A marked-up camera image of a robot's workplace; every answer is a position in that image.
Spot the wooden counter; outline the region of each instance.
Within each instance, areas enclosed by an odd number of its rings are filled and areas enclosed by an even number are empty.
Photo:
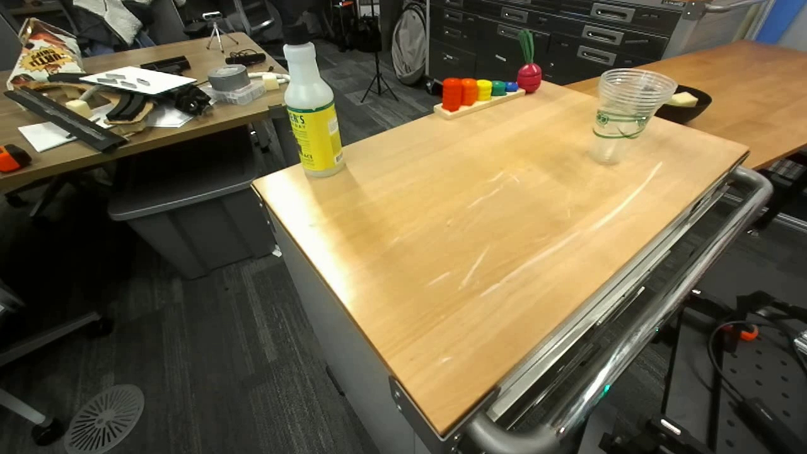
[[[706,90],[711,107],[688,126],[747,145],[755,170],[807,147],[807,54],[741,40],[640,68]],[[595,97],[599,79],[571,88]]]
[[[199,83],[208,80],[208,75],[224,66],[224,58],[236,51],[259,51],[259,45],[256,40],[249,40],[244,32],[232,32],[232,37],[238,44],[232,44],[227,36],[222,37],[222,44],[227,45],[224,54],[220,47],[208,47],[209,37],[199,37],[199,40],[181,40],[181,44],[169,44],[169,45],[154,45],[154,47],[136,47],[136,51],[127,51],[127,54],[112,54],[112,56],[99,56],[99,58],[87,58],[84,68],[89,73],[96,70],[108,70],[108,68],[122,68],[122,66],[142,66],[142,64],[152,64],[152,60],[165,60],[165,58],[178,58],[178,56],[186,56],[191,68],[184,73],[189,79],[196,79]],[[266,66],[256,66],[249,70],[282,70],[282,66],[277,66],[272,58],[267,58]],[[194,121],[189,121],[181,129],[152,129],[145,134],[136,134],[128,145],[123,145],[122,148],[112,152],[112,153],[101,153],[91,147],[87,147],[84,141],[72,141],[63,145],[58,148],[51,152],[33,152],[31,145],[25,141],[25,136],[17,131],[17,126],[22,123],[39,123],[44,121],[36,114],[22,112],[17,103],[14,103],[10,98],[0,97],[0,136],[2,145],[17,145],[22,147],[31,157],[33,165],[27,170],[21,170],[16,175],[0,175],[0,192],[10,192],[17,186],[25,186],[31,182],[39,179],[49,179],[49,176],[58,176],[58,175],[69,175],[75,170],[89,170],[104,162],[117,162],[131,153],[145,153],[145,152],[154,152],[169,145],[180,145],[180,141],[189,141],[196,136],[208,136],[208,134],[217,134],[217,131],[227,131],[236,126],[244,126],[253,121],[259,121],[267,116],[267,112],[272,107],[282,107],[282,90],[272,90],[267,97],[263,97],[259,102],[253,103],[241,103],[241,107],[217,107],[213,109],[213,114],[199,116]]]
[[[437,435],[747,153],[654,118],[602,167],[594,116],[595,98],[546,83],[347,147],[336,176],[256,182]]]

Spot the trash can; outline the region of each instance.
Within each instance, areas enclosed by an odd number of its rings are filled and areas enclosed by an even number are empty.
[[[184,278],[263,257],[272,230],[249,189],[263,175],[248,129],[122,162],[108,216],[128,223]]]

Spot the glass cup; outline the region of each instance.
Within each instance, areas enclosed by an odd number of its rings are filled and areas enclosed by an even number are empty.
[[[594,160],[620,162],[654,114],[677,93],[678,83],[663,73],[614,68],[600,75],[600,107],[595,116]]]

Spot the bottle label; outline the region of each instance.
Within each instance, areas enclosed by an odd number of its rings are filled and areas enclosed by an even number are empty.
[[[336,107],[287,109],[292,134],[300,145],[300,165],[307,175],[330,175],[343,167],[343,141]]]

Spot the desk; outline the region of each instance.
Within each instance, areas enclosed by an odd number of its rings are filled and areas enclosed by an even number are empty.
[[[640,68],[706,90],[711,107],[688,126],[747,145],[747,167],[761,170],[807,145],[807,54],[739,40]],[[599,79],[571,88],[595,97]]]
[[[224,37],[227,54],[259,51],[259,45],[256,40],[249,40],[244,32],[232,32],[232,36],[236,36],[238,45]],[[122,68],[122,66],[142,66],[150,60],[186,56],[191,68],[184,75],[191,75],[203,83],[203,80],[208,80],[208,73],[224,66],[224,58],[227,58],[227,54],[222,54],[217,47],[208,51],[208,44],[209,44],[209,37],[199,37],[199,40],[181,40],[181,44],[167,44],[167,45],[154,45],[154,47],[136,47],[136,51],[127,51],[127,54],[87,58],[84,68],[89,73],[96,73],[96,70],[108,70],[108,68]],[[267,56],[266,66],[256,66],[249,70],[267,70],[267,68],[282,70],[282,66],[277,66],[271,56]],[[14,192],[14,189],[21,189],[21,186],[33,184],[39,179],[99,167],[99,165],[117,162],[123,157],[154,152],[154,148],[169,147],[169,145],[180,145],[186,140],[196,140],[196,136],[227,131],[236,126],[256,123],[256,121],[266,118],[272,107],[282,107],[282,90],[272,90],[256,103],[215,107],[213,114],[189,121],[184,129],[152,129],[152,131],[136,134],[128,145],[123,145],[122,148],[117,148],[112,153],[101,153],[82,141],[58,147],[45,153],[36,153],[36,152],[31,152],[31,145],[17,131],[17,126],[36,123],[44,118],[22,112],[10,98],[0,97],[0,118],[2,118],[0,136],[2,136],[2,141],[22,147],[33,157],[33,165],[27,170],[16,171],[16,175],[0,175],[0,192]]]
[[[652,121],[640,152],[602,167],[587,157],[594,116],[595,98],[546,83],[352,145],[336,176],[291,167],[253,184],[381,451],[416,451],[405,416],[423,445],[452,441],[488,399],[548,370],[630,300],[652,249],[666,254],[747,153]]]

